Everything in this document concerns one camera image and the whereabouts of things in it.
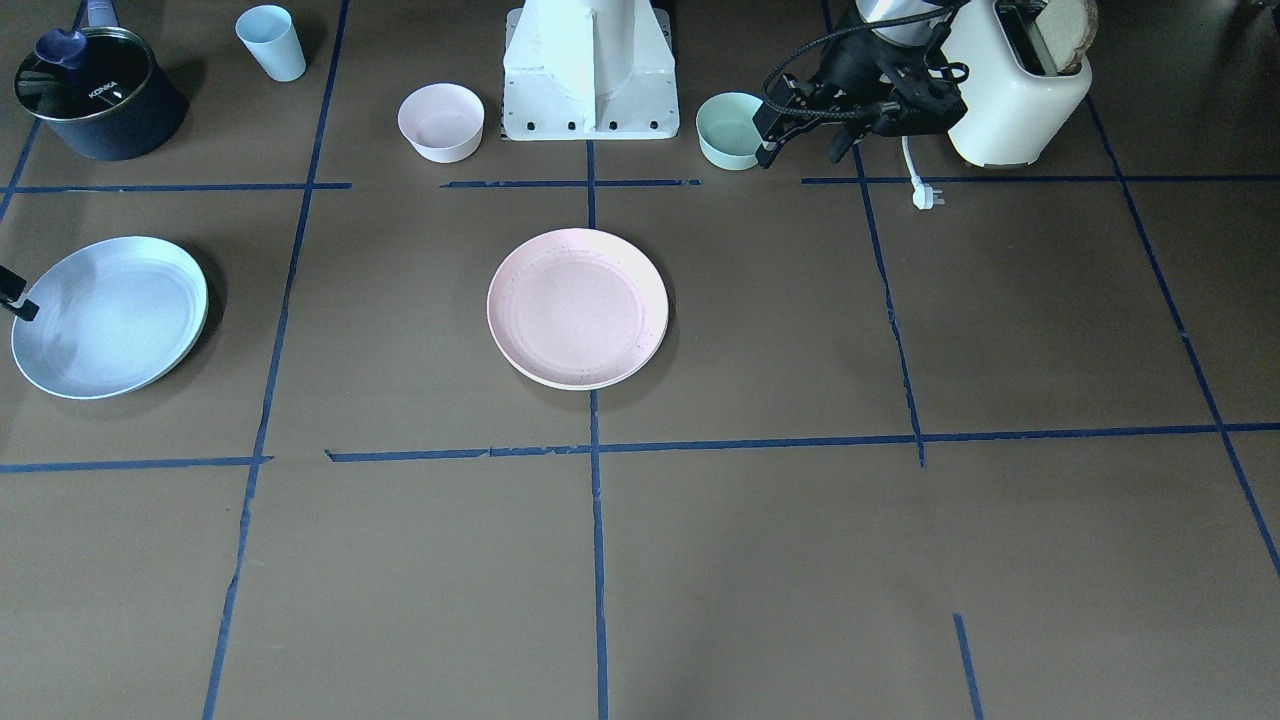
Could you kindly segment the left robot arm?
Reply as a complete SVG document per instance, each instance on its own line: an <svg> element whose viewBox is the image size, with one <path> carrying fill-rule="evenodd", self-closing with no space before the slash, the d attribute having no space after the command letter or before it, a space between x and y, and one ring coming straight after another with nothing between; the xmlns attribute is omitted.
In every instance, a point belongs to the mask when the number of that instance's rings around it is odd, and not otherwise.
<svg viewBox="0 0 1280 720"><path fill-rule="evenodd" d="M840 161L867 136L942 135L966 114L969 69L942 46L961 1L855 1L827 35L792 50L763 81L753 123L756 164L769 168L795 138L835 128Z"/></svg>

